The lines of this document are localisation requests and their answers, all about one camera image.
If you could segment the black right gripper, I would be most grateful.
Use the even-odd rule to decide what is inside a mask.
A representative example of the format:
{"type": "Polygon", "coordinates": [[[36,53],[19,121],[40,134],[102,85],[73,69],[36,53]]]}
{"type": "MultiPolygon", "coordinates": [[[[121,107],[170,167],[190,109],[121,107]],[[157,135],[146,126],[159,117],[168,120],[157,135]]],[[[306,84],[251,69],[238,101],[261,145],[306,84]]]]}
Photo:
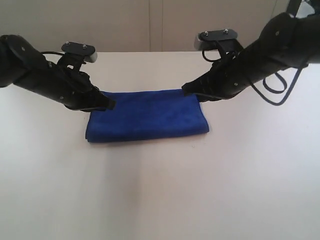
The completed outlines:
{"type": "Polygon", "coordinates": [[[181,89],[185,96],[195,95],[199,102],[215,102],[231,99],[264,78],[265,57],[240,54],[228,62],[214,63],[208,72],[181,89]]]}

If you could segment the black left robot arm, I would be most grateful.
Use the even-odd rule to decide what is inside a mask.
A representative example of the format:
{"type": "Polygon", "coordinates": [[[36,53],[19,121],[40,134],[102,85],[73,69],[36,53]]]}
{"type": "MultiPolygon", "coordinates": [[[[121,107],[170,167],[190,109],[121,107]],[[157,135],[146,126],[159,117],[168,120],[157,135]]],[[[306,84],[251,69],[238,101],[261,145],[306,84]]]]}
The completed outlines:
{"type": "Polygon", "coordinates": [[[11,84],[63,104],[73,111],[112,110],[116,102],[105,96],[81,71],[97,59],[92,45],[66,42],[54,63],[19,35],[0,37],[0,86],[11,84]]]}

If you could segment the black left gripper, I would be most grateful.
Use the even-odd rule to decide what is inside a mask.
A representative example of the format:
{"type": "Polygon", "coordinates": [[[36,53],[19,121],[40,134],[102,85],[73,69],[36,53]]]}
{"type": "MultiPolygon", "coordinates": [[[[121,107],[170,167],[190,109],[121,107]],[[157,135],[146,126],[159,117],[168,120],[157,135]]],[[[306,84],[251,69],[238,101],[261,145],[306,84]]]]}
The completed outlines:
{"type": "Polygon", "coordinates": [[[70,68],[56,66],[32,73],[32,91],[75,111],[103,112],[116,106],[115,100],[91,83],[87,73],[70,68]]]}

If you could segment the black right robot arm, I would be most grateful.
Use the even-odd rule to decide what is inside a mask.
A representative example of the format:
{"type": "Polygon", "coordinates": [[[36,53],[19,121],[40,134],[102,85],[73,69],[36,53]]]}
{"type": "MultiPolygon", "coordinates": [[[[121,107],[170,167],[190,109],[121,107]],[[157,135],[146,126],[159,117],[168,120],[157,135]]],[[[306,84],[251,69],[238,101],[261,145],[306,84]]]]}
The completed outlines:
{"type": "Polygon", "coordinates": [[[320,16],[297,18],[283,12],[272,18],[247,47],[232,29],[204,31],[194,47],[211,63],[197,79],[185,83],[184,95],[199,102],[228,100],[252,87],[267,103],[281,106],[302,70],[320,62],[320,16]]]}

